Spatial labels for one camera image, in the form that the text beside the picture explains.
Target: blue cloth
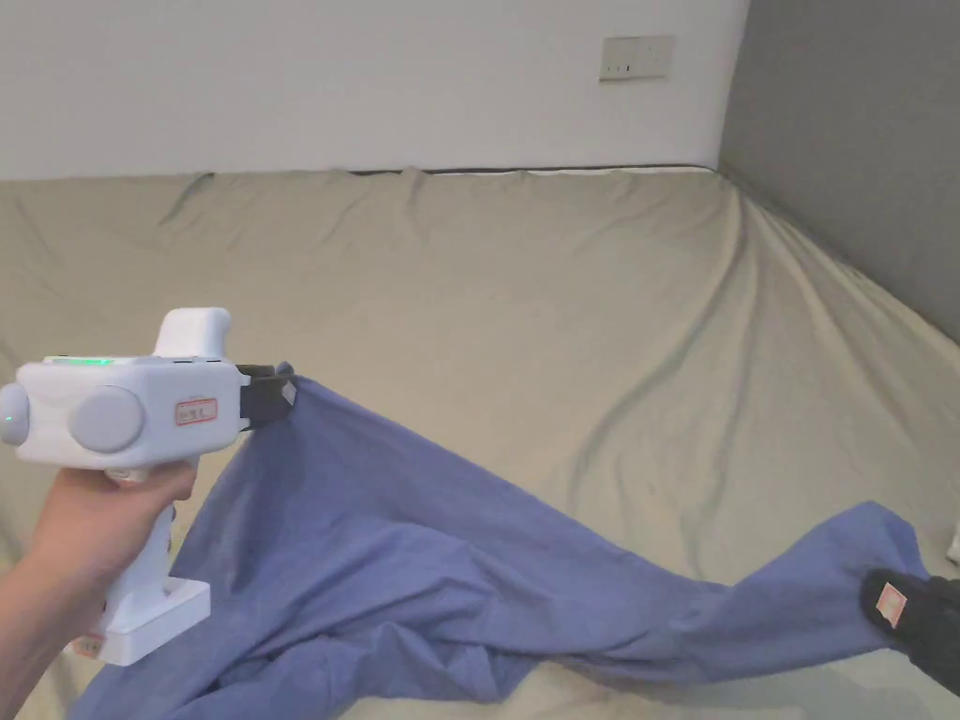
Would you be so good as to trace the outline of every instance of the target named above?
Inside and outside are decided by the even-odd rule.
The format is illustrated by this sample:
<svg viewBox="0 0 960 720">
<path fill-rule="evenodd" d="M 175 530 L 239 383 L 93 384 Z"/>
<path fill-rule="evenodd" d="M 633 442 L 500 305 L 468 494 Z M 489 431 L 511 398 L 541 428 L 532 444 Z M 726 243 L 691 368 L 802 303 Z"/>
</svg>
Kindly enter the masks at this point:
<svg viewBox="0 0 960 720">
<path fill-rule="evenodd" d="M 777 673 L 886 647 L 857 605 L 876 566 L 927 577 L 912 528 L 864 504 L 732 587 L 695 582 L 302 379 L 290 418 L 240 449 L 175 564 L 210 583 L 213 614 L 106 668 L 70 717 L 493 702 L 546 658 L 681 684 Z"/>
</svg>

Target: red label sticker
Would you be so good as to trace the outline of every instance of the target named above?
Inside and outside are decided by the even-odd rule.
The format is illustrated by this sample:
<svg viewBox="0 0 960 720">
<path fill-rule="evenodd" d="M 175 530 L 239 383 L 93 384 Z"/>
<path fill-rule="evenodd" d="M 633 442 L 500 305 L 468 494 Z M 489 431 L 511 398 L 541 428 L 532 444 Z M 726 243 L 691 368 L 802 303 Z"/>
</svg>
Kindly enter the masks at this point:
<svg viewBox="0 0 960 720">
<path fill-rule="evenodd" d="M 906 595 L 894 588 L 890 583 L 883 586 L 883 592 L 876 603 L 876 609 L 890 623 L 894 630 L 900 624 L 900 616 L 903 615 L 903 608 L 906 607 Z"/>
<path fill-rule="evenodd" d="M 216 420 L 217 400 L 214 397 L 205 397 L 202 400 L 178 402 L 174 417 L 177 425 L 193 425 L 197 422 Z"/>
<path fill-rule="evenodd" d="M 104 639 L 99 635 L 84 635 L 70 643 L 70 649 L 77 655 L 96 659 L 104 647 Z"/>
</svg>

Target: mattress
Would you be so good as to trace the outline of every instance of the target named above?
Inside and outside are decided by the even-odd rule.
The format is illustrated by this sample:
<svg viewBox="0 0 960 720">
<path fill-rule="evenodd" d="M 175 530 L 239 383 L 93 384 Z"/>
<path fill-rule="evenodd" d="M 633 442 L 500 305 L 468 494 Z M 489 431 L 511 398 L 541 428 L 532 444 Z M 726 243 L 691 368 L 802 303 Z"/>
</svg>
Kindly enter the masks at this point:
<svg viewBox="0 0 960 720">
<path fill-rule="evenodd" d="M 960 513 L 960 349 L 704 171 L 343 172 L 0 183 L 0 382 L 46 354 L 149 351 L 222 305 L 236 362 L 298 372 L 608 540 L 732 583 L 864 500 L 943 558 Z M 177 542 L 228 461 L 205 456 Z M 0 566 L 51 479 L 0 448 Z M 24 718 L 96 672 L 60 658 Z M 500 706 L 375 718 L 946 718 L 894 653 L 709 687 L 546 663 Z"/>
</svg>

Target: white sticker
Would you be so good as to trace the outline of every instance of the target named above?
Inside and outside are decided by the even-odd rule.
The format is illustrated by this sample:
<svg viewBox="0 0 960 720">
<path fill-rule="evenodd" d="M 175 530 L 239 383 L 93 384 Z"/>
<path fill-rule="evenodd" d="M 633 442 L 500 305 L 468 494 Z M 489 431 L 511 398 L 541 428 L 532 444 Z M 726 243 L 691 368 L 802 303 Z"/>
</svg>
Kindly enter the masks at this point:
<svg viewBox="0 0 960 720">
<path fill-rule="evenodd" d="M 210 422 L 217 419 L 217 400 L 204 397 L 200 400 L 187 400 L 177 403 L 174 422 L 177 425 L 193 425 L 197 422 Z"/>
<path fill-rule="evenodd" d="M 906 607 L 906 595 L 894 588 L 890 583 L 883 586 L 883 592 L 876 603 L 876 609 L 890 623 L 894 630 L 900 624 L 900 616 L 903 615 L 903 609 Z"/>
<path fill-rule="evenodd" d="M 280 392 L 283 393 L 283 396 L 286 398 L 287 402 L 289 402 L 291 405 L 294 404 L 294 400 L 297 399 L 297 388 L 294 387 L 292 382 L 288 382 L 286 385 L 284 385 L 283 390 Z"/>
</svg>

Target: hand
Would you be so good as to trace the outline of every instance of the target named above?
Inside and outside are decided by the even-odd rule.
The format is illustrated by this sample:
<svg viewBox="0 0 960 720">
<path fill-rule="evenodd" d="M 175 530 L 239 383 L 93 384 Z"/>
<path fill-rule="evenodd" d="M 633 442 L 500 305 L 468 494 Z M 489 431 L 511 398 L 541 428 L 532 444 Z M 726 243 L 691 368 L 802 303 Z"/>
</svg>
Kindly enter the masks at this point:
<svg viewBox="0 0 960 720">
<path fill-rule="evenodd" d="M 115 483 L 99 470 L 62 469 L 25 562 L 88 599 L 99 614 L 110 585 L 143 549 L 160 512 L 189 498 L 196 478 L 188 463 L 159 466 L 136 484 Z"/>
</svg>

